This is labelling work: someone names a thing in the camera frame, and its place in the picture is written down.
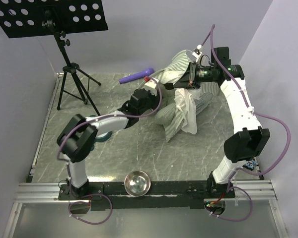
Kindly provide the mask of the grey checked cushion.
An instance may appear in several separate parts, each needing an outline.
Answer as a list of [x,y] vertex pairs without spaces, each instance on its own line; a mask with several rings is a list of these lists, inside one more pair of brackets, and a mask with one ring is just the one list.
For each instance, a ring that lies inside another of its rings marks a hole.
[[201,94],[194,99],[189,93],[176,93],[174,97],[165,97],[165,105],[158,110],[153,122],[165,127],[194,130],[197,126],[196,117],[211,102],[213,93]]

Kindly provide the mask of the stainless steel bowl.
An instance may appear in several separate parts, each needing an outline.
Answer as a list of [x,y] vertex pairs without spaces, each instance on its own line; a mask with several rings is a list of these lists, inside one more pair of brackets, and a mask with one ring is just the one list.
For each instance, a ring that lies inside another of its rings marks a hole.
[[151,180],[144,171],[130,172],[124,180],[126,192],[133,197],[144,196],[148,193],[151,186]]

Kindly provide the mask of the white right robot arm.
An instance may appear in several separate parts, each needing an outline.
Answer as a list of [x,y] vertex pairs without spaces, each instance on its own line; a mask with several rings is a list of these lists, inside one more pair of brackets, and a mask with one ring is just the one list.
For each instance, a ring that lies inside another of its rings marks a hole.
[[270,132],[263,128],[249,101],[242,67],[231,64],[228,47],[215,48],[209,65],[201,64],[202,45],[193,51],[195,60],[189,63],[174,88],[199,89],[203,83],[215,82],[225,96],[233,121],[234,134],[224,142],[224,158],[207,179],[207,192],[219,197],[226,192],[231,177],[238,168],[260,155]]

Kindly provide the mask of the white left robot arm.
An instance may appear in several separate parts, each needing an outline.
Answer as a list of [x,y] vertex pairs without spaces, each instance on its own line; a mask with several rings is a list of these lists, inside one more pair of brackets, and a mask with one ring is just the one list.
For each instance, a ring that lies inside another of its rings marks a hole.
[[87,196],[89,181],[85,159],[98,136],[135,125],[140,118],[154,114],[162,103],[161,88],[137,89],[121,108],[111,114],[85,118],[72,117],[57,139],[57,160],[64,161],[68,171],[70,194],[76,199]]

